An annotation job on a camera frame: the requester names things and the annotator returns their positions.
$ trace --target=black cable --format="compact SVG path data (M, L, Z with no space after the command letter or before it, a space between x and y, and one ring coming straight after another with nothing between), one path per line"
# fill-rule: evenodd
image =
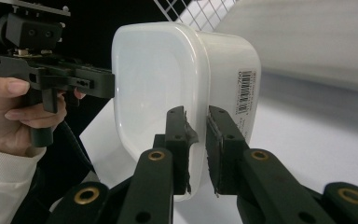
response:
M77 142L77 139L72 132L71 127L69 127L68 123L66 123L66 121L63 121L58 125L58 128L63 131L66 138L68 139L69 144L71 145L72 150L75 152L83 165L85 165L89 170L95 173L94 167L92 166L90 159L85 154L86 150Z

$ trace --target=barcode label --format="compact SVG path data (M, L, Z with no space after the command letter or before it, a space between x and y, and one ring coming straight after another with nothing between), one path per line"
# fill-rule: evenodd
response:
M248 112L252 108L255 71L240 71L238 73L238 93L235 114Z

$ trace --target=white plastic container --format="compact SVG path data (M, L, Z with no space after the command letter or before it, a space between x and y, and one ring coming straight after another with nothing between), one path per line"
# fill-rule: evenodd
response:
M176 22L124 26L115 34L112 67L117 132L136 161L153 146L155 134L165 133L167 111L185 107L187 121L199 136L190 149L191 195L200 184L208 105L225 109L249 141L260 62L243 38L195 32Z

